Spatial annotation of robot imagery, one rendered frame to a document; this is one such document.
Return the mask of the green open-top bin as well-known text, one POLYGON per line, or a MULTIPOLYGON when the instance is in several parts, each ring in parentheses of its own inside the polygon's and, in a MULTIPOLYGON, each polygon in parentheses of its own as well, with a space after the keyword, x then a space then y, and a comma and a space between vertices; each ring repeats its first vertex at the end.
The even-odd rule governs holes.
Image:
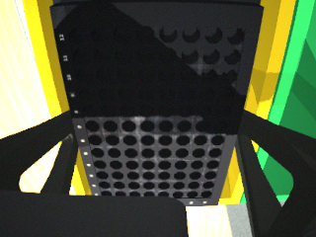
MULTIPOLYGON (((316 0, 295 0, 267 120, 316 138, 316 0)), ((256 153, 276 197, 286 200, 291 174, 260 146, 256 153)))

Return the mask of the black well plate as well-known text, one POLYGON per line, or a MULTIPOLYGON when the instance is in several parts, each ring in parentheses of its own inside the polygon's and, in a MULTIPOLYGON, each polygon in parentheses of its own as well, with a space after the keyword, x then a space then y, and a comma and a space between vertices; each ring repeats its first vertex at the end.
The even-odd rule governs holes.
POLYGON ((251 80, 261 0, 52 2, 91 194, 218 205, 251 80))

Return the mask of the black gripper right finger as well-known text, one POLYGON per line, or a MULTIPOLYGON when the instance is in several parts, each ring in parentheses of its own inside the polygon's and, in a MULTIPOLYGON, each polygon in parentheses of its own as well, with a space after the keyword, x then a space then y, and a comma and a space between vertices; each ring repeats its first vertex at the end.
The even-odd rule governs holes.
POLYGON ((252 237, 302 237, 316 229, 316 138, 244 110, 235 151, 252 237), (283 206, 264 174, 252 141, 293 178, 293 188, 283 206))

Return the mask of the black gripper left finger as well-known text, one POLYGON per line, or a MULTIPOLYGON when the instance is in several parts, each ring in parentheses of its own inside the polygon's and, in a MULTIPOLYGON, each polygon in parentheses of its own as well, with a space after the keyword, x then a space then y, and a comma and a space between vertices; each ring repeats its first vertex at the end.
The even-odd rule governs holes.
POLYGON ((40 193, 70 194, 79 148, 70 110, 0 138, 0 190, 21 192, 21 176, 60 141, 40 193))

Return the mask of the yellow open bin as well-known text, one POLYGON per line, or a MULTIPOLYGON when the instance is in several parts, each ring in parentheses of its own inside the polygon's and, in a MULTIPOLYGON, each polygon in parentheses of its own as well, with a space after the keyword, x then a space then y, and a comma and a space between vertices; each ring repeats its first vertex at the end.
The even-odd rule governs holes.
MULTIPOLYGON (((39 78, 50 113, 69 111, 49 7, 52 0, 22 0, 39 78)), ((292 20, 295 0, 262 0, 264 15, 244 110, 267 119, 292 20)), ((80 150, 72 185, 76 195, 90 195, 80 150)), ((243 193, 234 147, 219 204, 239 203, 243 193)))

